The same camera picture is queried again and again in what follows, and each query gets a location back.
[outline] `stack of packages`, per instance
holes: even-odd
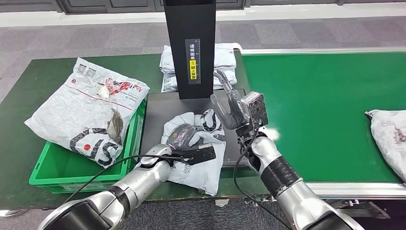
[[[241,47],[236,43],[220,43],[214,46],[214,69],[222,70],[232,85],[237,83],[236,78],[236,57],[234,56],[233,47]],[[164,52],[159,64],[161,71],[164,73],[162,80],[161,92],[176,92],[178,84],[175,76],[175,66],[173,65],[172,50],[170,46],[164,46]],[[213,77],[213,89],[222,89],[220,81]]]

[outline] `plastic bag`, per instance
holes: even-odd
[[[178,130],[178,127],[185,125],[196,128],[196,131],[190,130],[185,135],[176,135],[180,137],[183,147],[187,149],[202,143],[211,143],[216,158],[195,165],[175,161],[168,180],[203,190],[206,194],[214,196],[217,194],[224,151],[226,150],[223,126],[213,109],[208,109],[202,115],[195,115],[192,112],[184,113],[174,117],[164,125],[161,144],[170,143],[170,136],[173,132]]]
[[[235,47],[242,49],[237,43],[220,43],[214,46],[214,69],[222,70],[232,85],[237,83],[235,73],[237,61],[233,50]],[[176,82],[175,66],[170,46],[164,46],[159,67],[164,73],[161,92],[177,92],[178,83]],[[213,89],[218,90],[222,88],[223,86],[218,78],[213,77]]]
[[[25,124],[107,168],[120,155],[131,117],[148,91],[143,82],[78,58],[66,82]]]
[[[219,70],[223,71],[230,84],[234,85],[237,83],[236,72],[234,69],[219,69]],[[213,90],[219,90],[222,88],[223,86],[220,83],[219,79],[213,77]],[[177,91],[178,91],[178,83],[176,82],[176,75],[174,73],[164,73],[164,77],[162,79],[161,92],[177,92]]]
[[[365,113],[371,117],[371,133],[383,158],[406,182],[406,110]]]

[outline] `cable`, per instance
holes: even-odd
[[[92,181],[94,181],[98,176],[100,176],[101,174],[103,174],[103,172],[105,172],[106,170],[108,170],[109,168],[123,162],[129,159],[133,159],[133,158],[141,158],[141,157],[155,157],[155,158],[161,158],[161,159],[172,159],[172,160],[181,160],[181,159],[185,159],[184,157],[170,157],[170,156],[157,156],[157,155],[134,155],[134,156],[129,156],[129,157],[125,157],[119,161],[116,161],[114,164],[110,165],[108,168],[105,168],[103,170],[101,170],[100,172],[98,172],[96,175],[94,175],[90,180],[88,180],[84,185],[82,185],[78,190],[76,190],[76,192],[72,193],[62,204],[68,202],[69,200],[72,199],[72,197],[74,197],[76,194],[78,194],[84,187],[86,187],[88,184],[90,184]]]
[[[267,207],[265,207],[265,205],[263,205],[262,203],[258,202],[256,199],[254,199],[252,196],[250,196],[249,194],[247,194],[246,192],[244,192],[240,186],[237,183],[237,178],[236,178],[236,172],[237,172],[237,167],[240,164],[241,159],[246,155],[248,149],[251,147],[252,143],[254,142],[254,139],[257,137],[258,135],[258,129],[255,131],[254,136],[252,137],[252,140],[249,142],[249,144],[245,147],[244,151],[241,153],[240,157],[238,158],[235,166],[234,166],[234,171],[233,171],[233,179],[234,179],[234,184],[236,185],[237,189],[244,194],[246,197],[248,197],[250,200],[252,200],[253,202],[257,203],[261,208],[265,209],[269,214],[271,214],[273,217],[275,217],[280,223],[282,223],[285,227],[287,227],[288,229],[292,230],[292,228],[290,228],[283,220],[281,220],[279,217],[277,217],[272,211],[270,211]]]

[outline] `table edge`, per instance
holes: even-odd
[[[260,54],[339,54],[339,53],[375,53],[406,52],[406,46],[393,47],[354,47],[354,48],[301,48],[301,49],[243,49],[241,55]]]

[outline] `wrinkled plastic bag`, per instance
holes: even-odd
[[[237,84],[237,77],[234,69],[218,69],[218,70],[223,71],[230,84],[232,85]],[[219,79],[214,77],[213,90],[219,90],[222,88],[223,86],[220,83]],[[178,83],[176,82],[176,75],[174,73],[164,73],[164,77],[162,79],[161,92],[177,92],[177,91],[178,91]]]
[[[406,110],[365,113],[371,117],[371,133],[383,158],[406,182]]]
[[[175,161],[168,180],[203,190],[206,194],[215,196],[226,149],[223,126],[212,109],[205,111],[202,115],[195,115],[192,112],[184,113],[164,125],[161,144],[173,144],[170,136],[175,130],[181,130],[178,129],[180,126],[188,127],[183,135],[176,135],[177,142],[182,143],[185,150],[199,144],[211,143],[216,158],[195,165]]]
[[[214,69],[222,70],[232,85],[237,83],[235,68],[237,66],[234,48],[242,49],[237,43],[220,43],[214,45]],[[164,73],[162,79],[161,92],[177,92],[178,84],[176,82],[175,66],[173,64],[172,51],[170,46],[164,46],[159,63],[161,71]],[[222,89],[218,78],[213,76],[213,89]]]
[[[66,82],[25,124],[107,168],[120,155],[131,117],[148,91],[141,81],[78,58]]]

